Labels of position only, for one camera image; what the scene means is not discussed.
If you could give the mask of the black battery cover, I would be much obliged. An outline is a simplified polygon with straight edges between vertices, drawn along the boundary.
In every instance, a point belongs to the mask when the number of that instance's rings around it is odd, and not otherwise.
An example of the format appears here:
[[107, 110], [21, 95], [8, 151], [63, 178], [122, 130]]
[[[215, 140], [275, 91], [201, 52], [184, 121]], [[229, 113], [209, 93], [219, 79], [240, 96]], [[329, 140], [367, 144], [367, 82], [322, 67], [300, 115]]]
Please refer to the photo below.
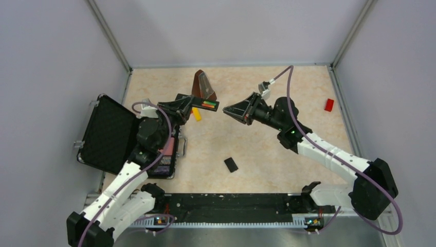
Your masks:
[[225, 159], [224, 163], [225, 163], [225, 165], [228, 168], [230, 173], [233, 173], [239, 169], [232, 157]]

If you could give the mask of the black remote control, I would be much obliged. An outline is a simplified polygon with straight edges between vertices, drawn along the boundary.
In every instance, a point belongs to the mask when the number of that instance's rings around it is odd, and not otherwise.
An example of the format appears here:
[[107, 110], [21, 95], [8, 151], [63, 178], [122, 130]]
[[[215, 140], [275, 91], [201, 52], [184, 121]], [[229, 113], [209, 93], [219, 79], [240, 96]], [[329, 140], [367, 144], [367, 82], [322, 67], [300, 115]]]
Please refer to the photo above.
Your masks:
[[[215, 106], [215, 109], [203, 108], [201, 106], [203, 101], [216, 102], [217, 105]], [[199, 97], [196, 97], [196, 96], [195, 96], [194, 100], [192, 101], [192, 108], [199, 108], [199, 109], [203, 109], [203, 110], [207, 110], [207, 111], [213, 111], [213, 112], [216, 112], [218, 110], [219, 105], [220, 105], [220, 103], [218, 101], [207, 100], [207, 99], [199, 98]]]

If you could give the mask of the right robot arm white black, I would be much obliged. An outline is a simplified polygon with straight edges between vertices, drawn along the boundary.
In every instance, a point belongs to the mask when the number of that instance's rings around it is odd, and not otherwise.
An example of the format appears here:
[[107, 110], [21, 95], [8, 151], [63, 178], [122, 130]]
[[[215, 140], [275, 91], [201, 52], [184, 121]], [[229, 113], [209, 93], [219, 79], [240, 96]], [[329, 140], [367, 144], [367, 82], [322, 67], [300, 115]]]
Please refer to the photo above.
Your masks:
[[386, 161], [370, 161], [328, 143], [297, 120], [299, 110], [288, 97], [279, 97], [269, 106], [259, 93], [252, 93], [245, 100], [224, 107], [223, 112], [244, 125], [258, 121], [278, 130], [277, 139], [285, 149], [319, 162], [346, 181], [342, 185], [313, 182], [309, 193], [301, 198], [302, 207], [308, 212], [326, 205], [342, 206], [376, 220], [398, 195]]

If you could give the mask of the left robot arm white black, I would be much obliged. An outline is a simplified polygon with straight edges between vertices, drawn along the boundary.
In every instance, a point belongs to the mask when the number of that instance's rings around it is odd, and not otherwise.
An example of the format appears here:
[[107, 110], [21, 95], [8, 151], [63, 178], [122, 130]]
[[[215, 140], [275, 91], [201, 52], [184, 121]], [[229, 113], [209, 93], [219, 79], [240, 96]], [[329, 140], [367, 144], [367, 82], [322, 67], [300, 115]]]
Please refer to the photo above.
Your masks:
[[144, 111], [127, 110], [108, 96], [98, 98], [83, 137], [78, 160], [91, 167], [112, 172], [115, 178], [100, 196], [66, 221], [70, 246], [113, 246], [136, 220], [165, 206], [159, 188], [134, 194], [148, 178], [170, 144], [176, 127], [190, 118], [192, 108], [204, 99], [177, 95], [169, 102], [143, 102]]

